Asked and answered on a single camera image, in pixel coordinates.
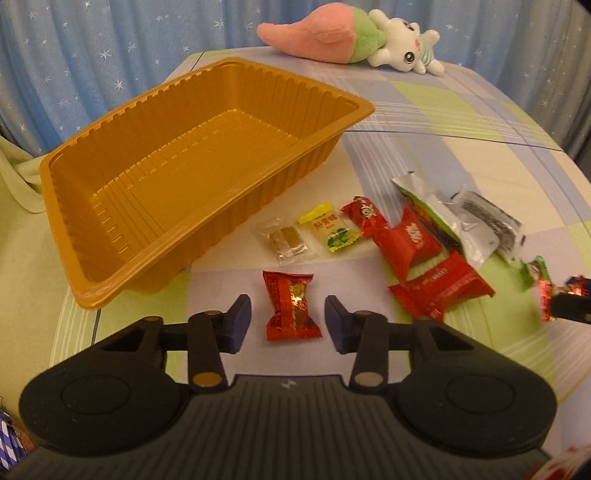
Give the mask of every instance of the plush toy ear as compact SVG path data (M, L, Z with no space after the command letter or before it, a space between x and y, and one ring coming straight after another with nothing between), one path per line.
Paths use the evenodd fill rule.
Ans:
M383 30L386 25L388 25L388 21L390 20L386 17L386 14L381 10L372 10L368 13L368 17L371 19L372 22L375 23L376 27L380 30Z

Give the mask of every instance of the green fabric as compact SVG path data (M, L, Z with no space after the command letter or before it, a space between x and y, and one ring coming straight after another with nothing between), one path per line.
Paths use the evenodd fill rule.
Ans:
M364 60L386 43L386 36L375 23L371 21L365 11L357 7L350 7L355 20L355 48L349 63Z

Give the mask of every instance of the red snack packet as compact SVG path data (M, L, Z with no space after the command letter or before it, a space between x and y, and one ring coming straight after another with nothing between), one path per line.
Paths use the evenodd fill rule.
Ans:
M347 214L365 238L372 236L374 230L390 228L382 213L366 197L354 197L353 201L342 207L340 211Z
M443 321L445 311L459 303L495 291L454 250L439 265L402 285L388 287L412 316Z
M412 265L435 257L443 249L408 205L404 207L402 220L397 226L375 230L373 236L400 283L406 282Z
M262 273L275 314L267 323L267 340L320 338L322 332L308 315L306 285L313 275Z

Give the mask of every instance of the transparent wrapper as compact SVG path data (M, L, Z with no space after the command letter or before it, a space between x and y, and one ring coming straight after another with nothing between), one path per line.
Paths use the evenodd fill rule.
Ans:
M258 232L267 239L279 265L306 262L315 257L314 252L308 249L296 227L279 218L264 222Z

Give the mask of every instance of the stuffed bunny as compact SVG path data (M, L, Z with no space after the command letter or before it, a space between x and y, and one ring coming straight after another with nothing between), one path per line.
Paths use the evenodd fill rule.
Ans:
M421 33L418 23L388 18L381 10L369 12L370 19L386 35L386 44L368 57L372 67L390 65L401 72L413 70L421 75L442 75L443 64L435 58L433 46L439 41L436 30Z

